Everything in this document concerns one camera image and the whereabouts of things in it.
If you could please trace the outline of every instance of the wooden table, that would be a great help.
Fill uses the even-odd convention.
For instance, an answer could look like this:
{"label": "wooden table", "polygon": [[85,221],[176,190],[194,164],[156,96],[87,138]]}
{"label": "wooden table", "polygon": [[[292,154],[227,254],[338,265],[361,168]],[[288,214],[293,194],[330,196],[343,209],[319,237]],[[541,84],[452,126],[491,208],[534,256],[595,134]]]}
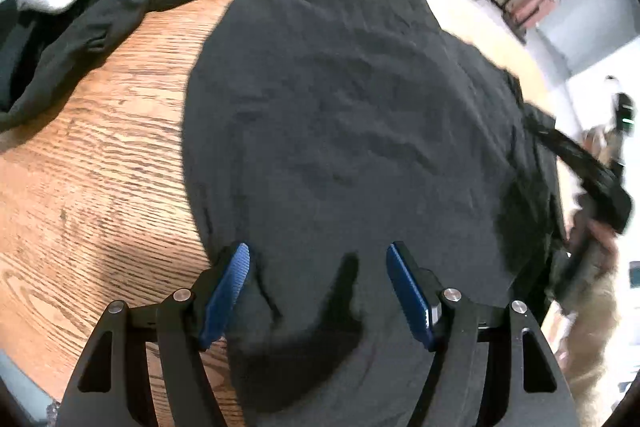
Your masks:
{"label": "wooden table", "polygon": [[[230,1],[149,13],[64,107],[0,135],[0,348],[56,399],[108,302],[161,301],[207,267],[182,183],[180,122],[191,67]],[[434,0],[433,10],[548,108],[515,38],[462,0]],[[225,343],[202,358],[229,425],[242,425]],[[160,425],[172,425],[155,346],[148,361]]]}

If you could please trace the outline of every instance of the metal pin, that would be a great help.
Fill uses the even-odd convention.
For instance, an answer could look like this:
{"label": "metal pin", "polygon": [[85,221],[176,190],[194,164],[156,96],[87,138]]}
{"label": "metal pin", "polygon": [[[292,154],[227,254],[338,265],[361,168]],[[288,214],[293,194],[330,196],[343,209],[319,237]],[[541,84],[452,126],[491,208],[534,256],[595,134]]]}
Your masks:
{"label": "metal pin", "polygon": [[513,311],[515,311],[516,313],[527,312],[527,305],[522,301],[513,301],[511,303],[511,308],[513,308]]}
{"label": "metal pin", "polygon": [[442,294],[444,295],[444,298],[447,299],[447,301],[458,302],[460,299],[462,299],[462,293],[460,293],[460,291],[456,290],[455,288],[447,288],[446,290],[444,290],[444,292],[442,292]]}
{"label": "metal pin", "polygon": [[124,309],[124,301],[113,301],[107,309],[110,313],[120,313]]}
{"label": "metal pin", "polygon": [[180,288],[174,292],[174,301],[183,302],[191,297],[191,290],[187,288]]}

